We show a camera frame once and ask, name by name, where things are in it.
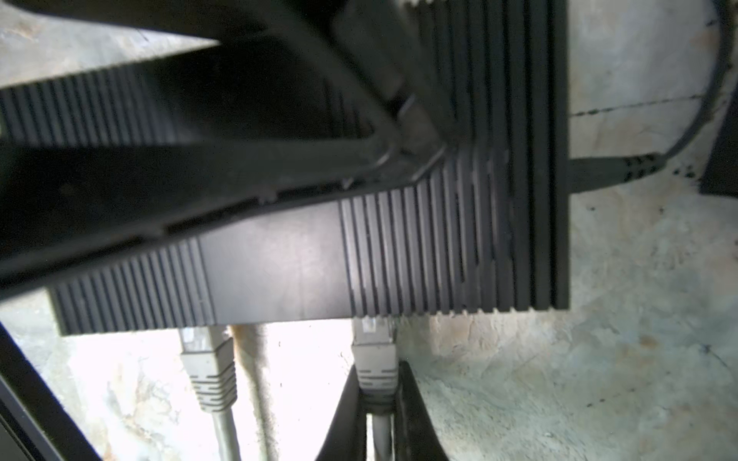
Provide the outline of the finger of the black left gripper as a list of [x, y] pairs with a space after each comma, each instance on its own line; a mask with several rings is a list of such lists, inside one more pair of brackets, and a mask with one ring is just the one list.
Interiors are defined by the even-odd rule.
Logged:
[[20, 1], [211, 45], [1, 91], [1, 290], [269, 209], [406, 186], [455, 151], [394, 1]]

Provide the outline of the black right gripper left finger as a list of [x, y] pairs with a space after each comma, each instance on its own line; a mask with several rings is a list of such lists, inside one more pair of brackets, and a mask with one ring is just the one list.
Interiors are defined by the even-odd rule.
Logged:
[[366, 460], [366, 410], [356, 367], [350, 369], [331, 425], [316, 461]]

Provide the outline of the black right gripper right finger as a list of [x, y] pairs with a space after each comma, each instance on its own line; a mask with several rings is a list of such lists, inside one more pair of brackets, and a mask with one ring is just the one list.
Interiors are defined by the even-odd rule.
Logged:
[[407, 361], [399, 362], [395, 398], [394, 456], [399, 461], [448, 461]]

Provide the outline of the small black ribbed switch box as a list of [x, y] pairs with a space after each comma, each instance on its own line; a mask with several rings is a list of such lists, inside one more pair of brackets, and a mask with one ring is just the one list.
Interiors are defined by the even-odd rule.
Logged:
[[453, 153], [406, 186], [44, 284], [61, 333], [569, 307], [568, 3], [394, 2], [450, 99]]

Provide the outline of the black power adapter with plug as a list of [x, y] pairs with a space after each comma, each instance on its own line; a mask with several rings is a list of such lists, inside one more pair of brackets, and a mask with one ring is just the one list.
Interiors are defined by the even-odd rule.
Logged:
[[737, 83], [734, 1], [572, 1], [571, 155], [707, 159]]

